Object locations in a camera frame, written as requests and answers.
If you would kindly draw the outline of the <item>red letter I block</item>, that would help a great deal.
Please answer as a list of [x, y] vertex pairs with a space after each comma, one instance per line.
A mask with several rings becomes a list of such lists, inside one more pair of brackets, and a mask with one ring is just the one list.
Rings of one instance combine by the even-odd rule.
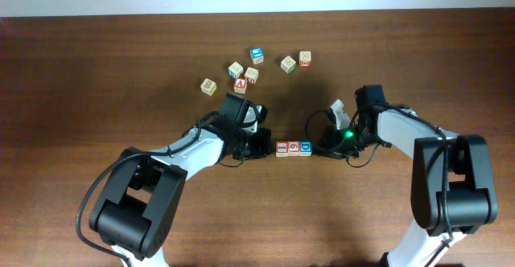
[[288, 142], [276, 142], [276, 156], [287, 157], [289, 155]]

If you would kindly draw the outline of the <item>blue letter D block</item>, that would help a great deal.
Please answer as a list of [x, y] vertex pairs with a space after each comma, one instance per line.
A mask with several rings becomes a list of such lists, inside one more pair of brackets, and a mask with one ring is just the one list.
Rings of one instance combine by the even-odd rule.
[[299, 142], [299, 155], [300, 156], [311, 156], [312, 154], [312, 143], [310, 141]]

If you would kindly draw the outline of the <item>red number 9 block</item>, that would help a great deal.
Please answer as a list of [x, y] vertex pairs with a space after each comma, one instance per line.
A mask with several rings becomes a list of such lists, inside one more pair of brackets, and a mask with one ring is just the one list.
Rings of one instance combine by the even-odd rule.
[[299, 156], [300, 155], [300, 141], [289, 141], [287, 143], [287, 155]]

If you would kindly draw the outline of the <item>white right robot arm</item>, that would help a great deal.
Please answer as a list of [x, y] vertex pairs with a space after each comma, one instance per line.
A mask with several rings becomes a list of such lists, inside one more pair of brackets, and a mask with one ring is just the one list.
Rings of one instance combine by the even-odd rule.
[[379, 84], [357, 89], [354, 97], [352, 116], [340, 100], [323, 111], [331, 124], [312, 147], [315, 155], [345, 161], [369, 146], [395, 146], [411, 158], [414, 219], [380, 266], [434, 266], [455, 243], [495, 221], [498, 204], [484, 138], [446, 131], [407, 105], [390, 104]]

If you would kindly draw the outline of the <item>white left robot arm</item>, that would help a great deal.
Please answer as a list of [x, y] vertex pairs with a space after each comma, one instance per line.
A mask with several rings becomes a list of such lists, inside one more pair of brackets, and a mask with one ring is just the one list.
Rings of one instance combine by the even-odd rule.
[[158, 150], [125, 149], [93, 182], [105, 185], [89, 217], [103, 245], [84, 243], [117, 257], [124, 266], [164, 266], [163, 243], [171, 230], [185, 183], [230, 156], [238, 162], [272, 153], [268, 110], [227, 93], [174, 143]]

